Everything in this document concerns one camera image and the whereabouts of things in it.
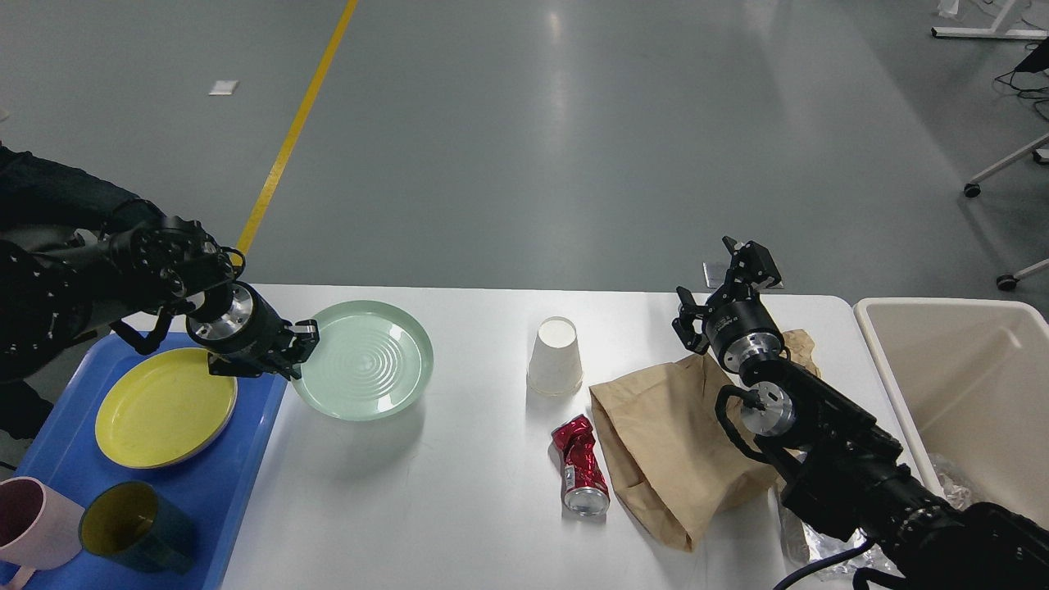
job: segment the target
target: can label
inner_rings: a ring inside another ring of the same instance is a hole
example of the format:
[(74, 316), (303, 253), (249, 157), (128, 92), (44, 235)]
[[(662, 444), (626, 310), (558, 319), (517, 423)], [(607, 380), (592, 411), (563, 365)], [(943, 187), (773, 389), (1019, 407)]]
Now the can label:
[(574, 489), (576, 487), (576, 466), (565, 465), (564, 466), (564, 489), (565, 491)]

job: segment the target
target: blue tray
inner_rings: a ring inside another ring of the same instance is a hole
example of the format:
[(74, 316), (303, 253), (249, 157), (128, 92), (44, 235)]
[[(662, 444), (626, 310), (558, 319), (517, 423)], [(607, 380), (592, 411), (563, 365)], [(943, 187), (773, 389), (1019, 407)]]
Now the blue tray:
[[(171, 334), (156, 354), (187, 346), (196, 344), (185, 334)], [(149, 482), (196, 525), (193, 569), (186, 575), (140, 573), (81, 551), (60, 568), (38, 571), (26, 590), (213, 590), (221, 584), (286, 382), (273, 375), (238, 379), (233, 416), (208, 448), (171, 467), (129, 469), (99, 450), (94, 418), (109, 388), (145, 358), (115, 335), (91, 346), (15, 475), (33, 476), (81, 506), (113, 484)], [(15, 571), (0, 563), (0, 581)]]

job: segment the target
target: chair wheel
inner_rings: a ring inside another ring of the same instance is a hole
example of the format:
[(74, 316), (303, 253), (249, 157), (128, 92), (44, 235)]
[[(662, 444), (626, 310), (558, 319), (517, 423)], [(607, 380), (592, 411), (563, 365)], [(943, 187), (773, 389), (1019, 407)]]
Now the chair wheel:
[(1000, 291), (1012, 291), (1013, 289), (1016, 288), (1018, 281), (1016, 277), (1012, 276), (1011, 274), (1004, 274), (994, 279), (994, 282), (998, 283), (998, 288)]

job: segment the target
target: gray floor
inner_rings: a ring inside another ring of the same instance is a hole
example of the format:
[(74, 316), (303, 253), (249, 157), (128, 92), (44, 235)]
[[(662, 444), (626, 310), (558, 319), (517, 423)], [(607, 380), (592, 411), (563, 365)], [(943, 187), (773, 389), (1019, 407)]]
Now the gray floor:
[[(1047, 312), (993, 277), (1049, 256), (1049, 168), (959, 192), (1049, 128), (990, 85), (1024, 44), (935, 4), (361, 0), (245, 278), (669, 291), (727, 233), (793, 293)], [(5, 2), (0, 139), (232, 244), (343, 5)]]

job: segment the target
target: yellow plate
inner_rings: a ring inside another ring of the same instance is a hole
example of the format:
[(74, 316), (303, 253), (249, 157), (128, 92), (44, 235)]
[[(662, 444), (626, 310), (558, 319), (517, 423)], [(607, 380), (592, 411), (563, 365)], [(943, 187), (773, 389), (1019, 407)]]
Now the yellow plate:
[(94, 438), (119, 465), (173, 465), (218, 437), (236, 401), (236, 378), (209, 375), (207, 351), (168, 351), (138, 363), (109, 389)]

